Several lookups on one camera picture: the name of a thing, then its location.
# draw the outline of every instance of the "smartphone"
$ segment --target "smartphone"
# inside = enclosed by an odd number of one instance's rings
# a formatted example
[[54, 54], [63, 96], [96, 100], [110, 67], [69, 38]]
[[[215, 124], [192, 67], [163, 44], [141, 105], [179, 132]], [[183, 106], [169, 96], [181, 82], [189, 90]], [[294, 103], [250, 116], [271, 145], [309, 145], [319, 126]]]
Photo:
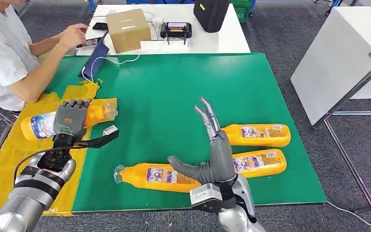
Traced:
[[109, 30], [107, 23], [96, 23], [93, 26], [93, 30]]
[[83, 44], [77, 45], [76, 49], [96, 46], [100, 42], [101, 38], [102, 37], [86, 40]]

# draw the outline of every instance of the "white label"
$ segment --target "white label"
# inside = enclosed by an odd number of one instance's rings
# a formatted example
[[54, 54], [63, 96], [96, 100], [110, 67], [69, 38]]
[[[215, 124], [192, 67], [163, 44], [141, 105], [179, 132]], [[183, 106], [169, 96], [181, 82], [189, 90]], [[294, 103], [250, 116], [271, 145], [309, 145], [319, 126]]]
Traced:
[[126, 19], [126, 20], [122, 20], [120, 21], [121, 23], [124, 23], [124, 22], [129, 22], [129, 21], [133, 21], [134, 19]]
[[236, 172], [246, 172], [249, 170], [264, 167], [262, 157], [248, 156], [233, 159]]
[[177, 172], [163, 168], [149, 168], [147, 171], [148, 182], [177, 183]]
[[130, 29], [130, 28], [135, 28], [136, 26], [128, 26], [128, 27], [122, 27], [122, 30]]
[[55, 121], [56, 112], [33, 116], [30, 119], [30, 126], [33, 134], [38, 139], [44, 139], [55, 135], [53, 122]]
[[275, 157], [275, 156], [276, 156], [276, 152], [268, 152], [267, 154], [265, 154], [265, 156], [266, 156], [267, 158]]
[[254, 127], [241, 127], [241, 132], [244, 138], [257, 138], [264, 137], [264, 134], [256, 130]]

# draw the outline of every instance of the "white t-shirt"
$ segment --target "white t-shirt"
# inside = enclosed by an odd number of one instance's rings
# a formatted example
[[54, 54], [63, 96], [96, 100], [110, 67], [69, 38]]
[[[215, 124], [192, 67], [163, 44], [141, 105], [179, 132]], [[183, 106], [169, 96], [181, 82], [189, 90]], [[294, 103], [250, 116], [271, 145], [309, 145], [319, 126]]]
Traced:
[[8, 85], [26, 77], [39, 63], [30, 53], [31, 39], [12, 6], [5, 12], [6, 15], [0, 12], [0, 107], [19, 111], [24, 101], [14, 95]]

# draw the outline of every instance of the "blue tablet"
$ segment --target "blue tablet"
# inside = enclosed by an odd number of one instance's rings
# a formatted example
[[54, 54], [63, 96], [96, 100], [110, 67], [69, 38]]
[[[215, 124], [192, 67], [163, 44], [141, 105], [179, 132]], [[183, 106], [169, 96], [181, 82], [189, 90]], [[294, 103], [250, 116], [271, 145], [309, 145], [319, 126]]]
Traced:
[[92, 55], [90, 55], [89, 59], [86, 61], [86, 64], [80, 70], [78, 74], [79, 77], [83, 77], [83, 75], [85, 75], [85, 78], [93, 80], [94, 76], [96, 76], [97, 72], [100, 69], [101, 64], [104, 61], [104, 59], [97, 59], [97, 58], [106, 57], [107, 54], [109, 53], [109, 48], [104, 44], [104, 38], [106, 37], [108, 33], [109, 32], [106, 31], [103, 37], [100, 39]]

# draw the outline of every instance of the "person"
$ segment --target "person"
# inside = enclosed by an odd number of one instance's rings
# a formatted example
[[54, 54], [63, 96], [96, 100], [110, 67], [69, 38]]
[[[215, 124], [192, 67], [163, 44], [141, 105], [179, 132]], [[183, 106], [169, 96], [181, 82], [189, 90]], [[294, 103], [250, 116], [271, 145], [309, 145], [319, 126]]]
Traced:
[[[23, 0], [0, 0], [0, 107], [22, 110], [35, 103], [52, 80], [62, 58], [84, 43], [87, 26], [69, 26], [60, 34], [32, 43], [13, 5]], [[42, 63], [37, 57], [46, 54]]]

